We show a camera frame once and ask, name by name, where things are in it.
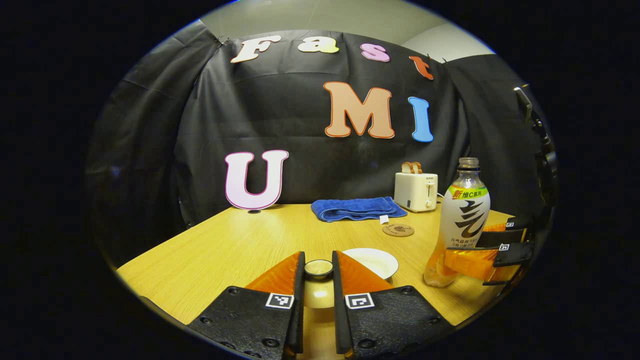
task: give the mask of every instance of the wooden table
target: wooden table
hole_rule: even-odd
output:
[[[201,224],[136,257],[117,272],[138,294],[178,321],[188,324],[227,286],[246,286],[294,252],[307,261],[331,260],[333,250],[371,247],[395,256],[400,264],[394,287],[412,285],[453,325],[472,316],[503,286],[482,286],[462,275],[444,289],[426,286],[422,274],[438,236],[441,205],[425,213],[391,218],[412,226],[403,238],[383,233],[380,221],[317,219],[309,204],[281,204],[259,214],[228,208]],[[487,225],[510,215],[491,211]],[[304,312],[304,354],[298,359],[343,359],[335,353],[333,308]]]

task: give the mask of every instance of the white toaster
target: white toaster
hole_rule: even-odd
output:
[[[436,208],[438,176],[436,174],[405,174],[396,172],[394,202],[414,213]]]

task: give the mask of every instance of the white plate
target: white plate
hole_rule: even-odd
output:
[[[345,250],[343,253],[357,260],[384,280],[394,275],[400,267],[398,260],[393,255],[378,249],[359,247]]]

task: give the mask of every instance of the black fabric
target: black fabric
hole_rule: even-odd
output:
[[[272,35],[280,35],[281,41],[271,43],[258,58],[230,63],[242,41]],[[302,40],[313,36],[336,39],[339,52],[299,51]],[[382,45],[391,60],[368,60],[361,54],[364,43]],[[252,193],[265,187],[262,153],[289,152],[279,203],[392,197],[394,174],[404,161],[418,161],[423,171],[438,174],[442,193],[456,174],[458,158],[468,154],[467,121],[446,68],[422,56],[434,76],[428,80],[409,59],[414,55],[420,54],[334,31],[275,31],[222,47],[204,67],[180,121],[175,166],[186,221],[197,224],[229,207],[225,156],[239,151],[255,156],[246,184]],[[395,137],[358,136],[355,131],[344,138],[327,136],[332,108],[330,93],[323,88],[327,81],[350,84],[361,101],[373,87],[389,90]],[[412,138],[412,96],[429,102],[430,143]]]
[[[254,60],[230,63],[242,41],[270,35],[282,39]],[[336,39],[340,51],[299,51],[312,36]],[[363,43],[382,45],[391,60],[364,58]],[[200,21],[180,30],[123,78],[97,122],[87,166],[92,220],[115,266],[228,208],[224,159],[239,151],[255,156],[246,184],[252,193],[265,187],[262,153],[289,152],[279,203],[393,196],[404,161],[438,174],[444,193],[458,158],[477,156],[492,209],[524,216],[535,208],[536,139],[512,94],[522,81],[497,56],[441,64],[334,31],[276,31],[218,44]],[[427,62],[434,80],[422,77],[409,56]],[[373,87],[391,91],[395,137],[327,136],[327,81],[350,84],[361,101]],[[412,138],[409,97],[429,103],[432,142]]]
[[[199,20],[167,38],[117,84],[96,122],[88,197],[95,239],[114,266],[184,230],[170,164],[180,114],[216,41]]]
[[[525,82],[497,55],[469,56],[444,65],[464,102],[470,155],[480,161],[491,209],[516,217],[539,215],[544,203],[534,155],[540,151],[540,139],[524,124],[513,91]],[[543,116],[531,91],[525,92]]]

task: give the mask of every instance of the blue towel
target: blue towel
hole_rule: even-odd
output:
[[[311,204],[311,210],[318,219],[326,222],[343,218],[364,220],[379,218],[382,215],[388,215],[390,218],[406,216],[406,211],[400,208],[391,196],[374,199],[317,200]]]

